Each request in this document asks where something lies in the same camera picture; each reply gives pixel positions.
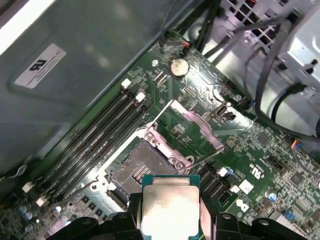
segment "ul logo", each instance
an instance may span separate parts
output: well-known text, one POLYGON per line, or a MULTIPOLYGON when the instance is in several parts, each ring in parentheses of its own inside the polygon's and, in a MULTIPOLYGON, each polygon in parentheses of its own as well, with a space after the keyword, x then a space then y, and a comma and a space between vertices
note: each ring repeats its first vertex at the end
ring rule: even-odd
POLYGON ((38 60, 32 67, 30 67, 30 71, 38 71, 43 65, 45 65, 47 60, 38 60))

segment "wire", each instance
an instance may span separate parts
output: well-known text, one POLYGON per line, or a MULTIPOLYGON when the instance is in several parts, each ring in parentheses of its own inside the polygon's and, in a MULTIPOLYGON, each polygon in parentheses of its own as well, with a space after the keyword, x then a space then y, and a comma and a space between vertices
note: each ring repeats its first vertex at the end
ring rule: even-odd
POLYGON ((194 44, 195 48, 200 53, 203 52, 203 50, 206 46, 206 43, 208 42, 212 27, 214 25, 215 18, 218 14, 218 10, 219 10, 219 6, 221 4, 221 1, 222 0, 212 0, 209 5, 208 12, 206 14, 202 28, 200 30, 200 34, 194 44))
POLYGON ((169 5, 169 7, 167 8, 164 18, 162 20, 162 24, 161 24, 161 28, 160 28, 160 37, 159 37, 159 44, 161 46, 163 45, 167 45, 167 46, 184 46, 184 47, 190 47, 192 42, 191 41, 177 41, 177 42, 170 42, 166 40, 166 24, 169 18, 169 15, 174 7, 174 5, 176 4, 177 0, 173 0, 172 3, 169 5))
POLYGON ((169 7, 167 8, 164 18, 162 20, 162 24, 161 24, 161 28, 160 28, 160 40, 165 41, 165 33, 166 33, 166 24, 169 18, 169 15, 172 11, 172 8, 174 7, 174 5, 176 4, 177 0, 173 0, 172 3, 169 5, 169 7))
POLYGON ((320 142, 320 138, 305 135, 296 131, 289 130, 281 125, 276 124, 273 122, 268 116, 266 116, 261 111, 261 102, 262 102, 262 96, 265 90, 266 83, 268 81, 269 74, 271 72, 273 63, 281 50, 284 42, 287 40, 287 37, 291 30, 291 22, 289 20, 284 20, 283 23, 280 25, 279 33, 271 47, 271 50, 266 58, 266 61, 264 63, 264 66, 262 68, 261 74, 259 76, 259 79, 257 81, 256 91, 255 91, 255 114, 258 117, 259 120, 267 124, 273 129, 276 129, 278 131, 282 131, 288 135, 292 135, 298 139, 306 140, 306 141, 313 141, 313 142, 320 142))
POLYGON ((268 55, 264 47, 258 47, 249 57, 248 59, 244 62, 243 64, 243 71, 242 71, 242 83, 243 83, 243 88, 244 88, 244 94, 251 99, 249 90, 248 90, 248 83, 247 83, 247 77, 248 77, 248 68, 250 62, 258 56, 258 54, 262 52, 264 55, 268 55))
POLYGON ((300 166, 300 168, 302 168, 306 173, 310 174, 311 176, 313 176, 314 178, 320 180, 320 175, 316 174, 312 171, 310 171, 308 168, 305 167, 305 165, 302 163, 302 161, 300 160, 300 158, 297 156, 297 149, 299 147, 301 147, 301 143, 299 143, 297 140, 295 140, 291 146, 292 149, 292 154, 294 159, 296 160, 296 162, 298 163, 298 165, 300 166))
POLYGON ((279 107, 287 97, 289 97, 290 95, 294 95, 294 94, 302 92, 306 87, 307 87, 307 85, 304 85, 304 84, 302 84, 300 82, 289 86, 285 90, 285 92, 276 101, 276 103, 275 103, 275 105, 274 105, 274 107, 272 109, 271 120, 276 122, 277 112, 279 110, 279 107))
POLYGON ((204 13, 204 11, 208 8, 209 4, 212 0, 204 0, 198 7, 196 7, 191 14, 189 14, 186 19, 181 22, 178 27, 175 29, 181 35, 185 34, 185 32, 191 27, 191 25, 204 13))
POLYGON ((212 48, 211 50, 209 50, 204 56, 206 58, 210 58, 212 55, 214 55, 216 52, 218 52, 220 49, 223 49, 226 45, 228 45, 230 39, 234 39, 234 41, 232 41, 230 43, 230 46, 228 47, 228 49, 225 49, 221 54, 219 54, 219 58, 217 60, 214 61, 216 65, 216 63, 219 63, 221 61, 221 59, 224 58, 224 56, 229 52, 229 50, 236 44, 238 43, 238 41, 242 38, 242 34, 245 31, 252 31, 252 30, 256 30, 256 29, 261 29, 261 28, 266 28, 269 26, 273 26, 273 25, 278 25, 281 22, 284 21, 284 17, 275 17, 266 21, 260 21, 257 23, 253 23, 250 25, 246 25, 246 26, 241 26, 238 27, 237 29, 233 30, 231 32, 231 35, 233 35, 233 37, 227 35, 225 36, 220 43, 218 43, 217 46, 215 46, 214 48, 212 48))

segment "microchip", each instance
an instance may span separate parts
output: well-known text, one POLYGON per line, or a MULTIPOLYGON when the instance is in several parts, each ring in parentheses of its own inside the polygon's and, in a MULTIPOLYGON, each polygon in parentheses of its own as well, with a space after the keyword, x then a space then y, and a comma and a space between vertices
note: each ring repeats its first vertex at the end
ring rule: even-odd
POLYGON ((232 141, 232 140, 230 140, 230 141, 227 142, 227 146, 228 146, 229 148, 231 148, 231 149, 232 149, 235 145, 236 145, 236 143, 235 143, 234 141, 232 141))
POLYGON ((320 208, 318 208, 312 215, 311 215, 311 219, 314 222, 319 222, 320 220, 320 208))
POLYGON ((265 146, 270 138, 266 133, 262 132, 256 139, 262 146, 265 146))
POLYGON ((148 142, 142 140, 111 173, 112 182, 127 196, 140 193, 142 177, 145 174, 177 174, 177 170, 158 153, 148 142))
POLYGON ((293 182, 295 185, 299 185, 303 180, 305 180, 304 176, 302 176, 301 173, 295 172, 295 174, 292 175, 290 178, 291 182, 293 182))

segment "sticker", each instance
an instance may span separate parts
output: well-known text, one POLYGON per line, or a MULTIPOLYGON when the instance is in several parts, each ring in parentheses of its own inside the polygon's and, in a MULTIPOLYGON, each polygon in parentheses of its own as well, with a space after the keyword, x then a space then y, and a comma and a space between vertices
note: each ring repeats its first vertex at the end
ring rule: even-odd
POLYGON ((248 209, 249 209, 249 206, 247 204, 245 204, 244 201, 242 201, 242 199, 237 199, 235 201, 235 204, 236 204, 237 207, 240 207, 241 211, 244 212, 244 213, 246 211, 248 211, 248 209))
POLYGON ((239 188, 245 193, 249 194, 252 189, 254 189, 254 186, 248 182, 247 180, 243 180, 243 182, 239 185, 239 188))
POLYGON ((15 81, 15 85, 33 89, 67 53, 51 43, 15 81))

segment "motherboard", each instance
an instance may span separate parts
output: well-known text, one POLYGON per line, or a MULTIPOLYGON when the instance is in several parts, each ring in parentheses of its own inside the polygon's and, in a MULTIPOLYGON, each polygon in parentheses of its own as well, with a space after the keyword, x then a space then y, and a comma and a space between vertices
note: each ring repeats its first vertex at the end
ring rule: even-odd
POLYGON ((144 175, 200 175, 220 212, 320 236, 319 165, 176 32, 152 46, 1 206, 2 240, 125 211, 144 175))

